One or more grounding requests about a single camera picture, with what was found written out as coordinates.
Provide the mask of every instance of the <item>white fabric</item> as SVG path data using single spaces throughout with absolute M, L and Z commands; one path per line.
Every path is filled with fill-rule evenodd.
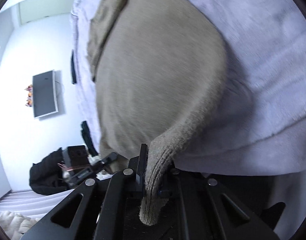
M 79 109 L 90 130 L 90 136 L 99 153 L 101 130 L 96 110 L 95 84 L 91 80 L 87 60 L 87 43 L 90 20 L 94 17 L 101 0 L 74 0 L 71 25 L 74 40 L 74 65 Z
M 306 20 L 292 0 L 189 0 L 227 43 L 228 81 L 183 170 L 278 175 L 306 169 Z
M 31 219 L 19 213 L 4 211 L 0 214 L 0 227 L 11 240 L 19 240 L 40 219 Z
M 67 190 L 50 196 L 33 191 L 11 193 L 0 200 L 0 214 L 9 210 L 32 219 L 42 218 L 71 192 Z

